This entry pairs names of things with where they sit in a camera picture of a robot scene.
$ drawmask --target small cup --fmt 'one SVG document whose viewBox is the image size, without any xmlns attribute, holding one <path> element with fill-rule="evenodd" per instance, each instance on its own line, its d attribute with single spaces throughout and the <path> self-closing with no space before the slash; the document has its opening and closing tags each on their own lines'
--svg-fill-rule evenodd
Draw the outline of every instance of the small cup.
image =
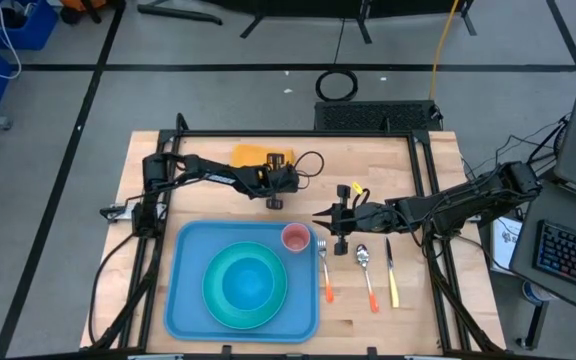
<svg viewBox="0 0 576 360">
<path fill-rule="evenodd" d="M 281 231 L 281 242 L 286 249 L 297 254 L 310 244 L 310 231 L 304 224 L 288 224 Z"/>
</svg>

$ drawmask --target knife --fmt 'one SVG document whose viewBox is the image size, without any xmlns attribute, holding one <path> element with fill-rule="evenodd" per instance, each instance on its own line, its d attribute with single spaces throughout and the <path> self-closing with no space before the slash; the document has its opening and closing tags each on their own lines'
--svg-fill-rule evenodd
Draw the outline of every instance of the knife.
<svg viewBox="0 0 576 360">
<path fill-rule="evenodd" d="M 394 263 L 392 261 L 392 251 L 390 250 L 390 240 L 384 236 L 386 241 L 386 253 L 388 254 L 388 279 L 390 282 L 390 301 L 393 308 L 399 307 L 399 293 L 397 292 L 397 283 L 395 283 Z"/>
</svg>

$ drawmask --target green plate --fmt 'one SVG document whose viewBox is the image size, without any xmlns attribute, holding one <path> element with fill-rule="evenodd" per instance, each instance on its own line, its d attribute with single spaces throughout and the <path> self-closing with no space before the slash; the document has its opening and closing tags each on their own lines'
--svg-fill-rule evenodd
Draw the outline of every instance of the green plate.
<svg viewBox="0 0 576 360">
<path fill-rule="evenodd" d="M 286 269 L 269 248 L 240 242 L 217 254 L 204 274 L 203 297 L 210 314 L 233 329 L 261 326 L 286 298 Z"/>
</svg>

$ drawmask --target wooden tabletop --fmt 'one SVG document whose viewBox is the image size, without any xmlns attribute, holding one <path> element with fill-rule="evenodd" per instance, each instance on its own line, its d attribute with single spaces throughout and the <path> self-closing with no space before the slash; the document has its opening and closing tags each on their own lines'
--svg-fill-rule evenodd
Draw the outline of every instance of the wooden tabletop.
<svg viewBox="0 0 576 360">
<path fill-rule="evenodd" d="M 117 202 L 142 191 L 141 160 L 156 148 L 158 132 L 139 131 L 132 134 L 124 166 Z M 433 156 L 442 189 L 466 180 L 459 148 L 452 132 L 431 133 Z M 295 155 L 315 150 L 326 159 L 322 174 L 311 180 L 306 190 L 296 194 L 282 194 L 284 209 L 268 210 L 265 200 L 248 200 L 228 186 L 200 182 L 173 192 L 168 212 L 168 227 L 159 270 L 153 316 L 148 340 L 148 352 L 215 353 L 221 352 L 220 342 L 180 341 L 164 328 L 164 307 L 168 292 L 171 260 L 175 239 L 181 227 L 200 219 L 275 220 L 310 223 L 311 214 L 327 209 L 338 201 L 338 184 L 358 182 L 370 188 L 370 201 L 415 194 L 410 156 L 405 139 L 396 138 L 224 138 L 190 137 L 182 141 L 183 154 L 199 156 L 221 163 L 229 163 L 237 144 L 257 144 L 293 148 Z M 423 151 L 418 154 L 424 188 L 430 193 Z M 300 169 L 312 173 L 319 160 L 306 157 Z M 435 307 L 431 296 L 430 278 L 425 259 L 409 234 L 390 234 L 395 277 L 399 288 L 400 308 L 389 304 L 388 273 L 383 235 L 353 233 L 348 237 L 349 248 L 364 243 L 371 253 L 368 269 L 380 304 L 380 312 L 372 313 L 368 302 L 365 279 L 352 254 L 334 256 L 335 238 L 322 227 L 313 225 L 321 239 L 328 240 L 328 268 L 334 287 L 335 301 L 325 300 L 320 291 L 320 324 L 315 336 L 302 344 L 230 343 L 233 353 L 308 353 L 308 354 L 365 354 L 366 348 L 376 346 L 379 354 L 440 354 Z M 109 226 L 104 256 L 131 231 L 129 222 Z M 479 241 L 474 225 L 467 225 L 464 236 Z M 126 294 L 135 258 L 137 241 L 120 250 L 106 265 L 97 290 L 94 316 L 95 334 L 100 336 L 113 321 L 126 301 Z M 461 296 L 477 323 L 490 338 L 505 348 L 490 278 L 484 255 L 478 247 L 464 241 L 452 242 Z M 323 275 L 320 274 L 323 286 Z M 445 302 L 448 313 L 452 347 L 459 348 L 454 313 Z M 130 345 L 136 345 L 142 319 L 139 307 L 134 316 Z M 84 331 L 82 346 L 89 344 Z"/>
</svg>

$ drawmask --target orange-handled spoon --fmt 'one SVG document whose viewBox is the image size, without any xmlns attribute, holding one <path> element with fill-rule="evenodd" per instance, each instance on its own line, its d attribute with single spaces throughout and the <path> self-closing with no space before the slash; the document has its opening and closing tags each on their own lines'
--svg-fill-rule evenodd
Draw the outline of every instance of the orange-handled spoon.
<svg viewBox="0 0 576 360">
<path fill-rule="evenodd" d="M 370 261 L 370 255 L 368 254 L 368 249 L 366 245 L 359 244 L 357 246 L 357 262 L 364 269 L 364 275 L 366 276 L 366 284 L 368 285 L 368 296 L 370 297 L 370 310 L 372 312 L 379 312 L 379 304 L 377 304 L 377 297 L 372 291 L 372 286 L 370 285 L 370 277 L 368 276 L 368 261 Z"/>
<path fill-rule="evenodd" d="M 332 285 L 328 278 L 328 266 L 326 265 L 326 240 L 317 240 L 317 247 L 319 248 L 319 256 L 324 263 L 324 280 L 326 281 L 326 301 L 333 302 L 335 295 L 332 292 Z"/>
</svg>

